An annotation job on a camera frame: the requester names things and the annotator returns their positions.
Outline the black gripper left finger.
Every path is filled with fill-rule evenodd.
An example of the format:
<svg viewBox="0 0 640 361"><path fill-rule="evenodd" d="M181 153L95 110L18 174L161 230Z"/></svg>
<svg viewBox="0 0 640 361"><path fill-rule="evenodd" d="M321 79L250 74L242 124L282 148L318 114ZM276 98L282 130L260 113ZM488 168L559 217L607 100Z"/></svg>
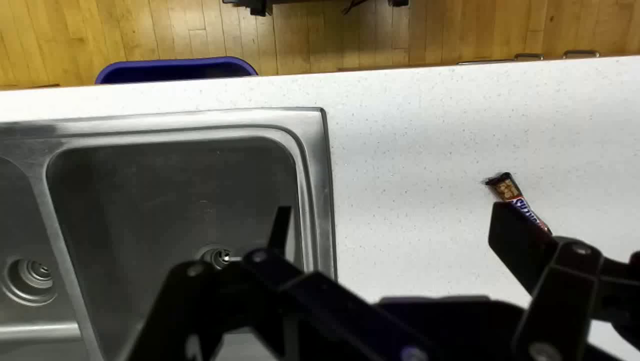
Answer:
<svg viewBox="0 0 640 361"><path fill-rule="evenodd" d="M441 361L441 349L331 277L285 257L293 210L269 243L218 268L177 265L126 361L215 361L232 331L250 331L278 361Z"/></svg>

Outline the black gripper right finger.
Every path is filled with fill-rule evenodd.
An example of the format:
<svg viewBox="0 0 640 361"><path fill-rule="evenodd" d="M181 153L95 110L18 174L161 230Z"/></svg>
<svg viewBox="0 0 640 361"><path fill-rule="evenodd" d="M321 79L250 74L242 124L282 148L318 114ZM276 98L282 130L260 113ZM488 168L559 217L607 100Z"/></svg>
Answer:
<svg viewBox="0 0 640 361"><path fill-rule="evenodd" d="M589 342L594 321L640 349L640 261L627 263L572 236L550 235L516 207L493 205L488 246L531 295L516 324L519 361L619 361Z"/></svg>

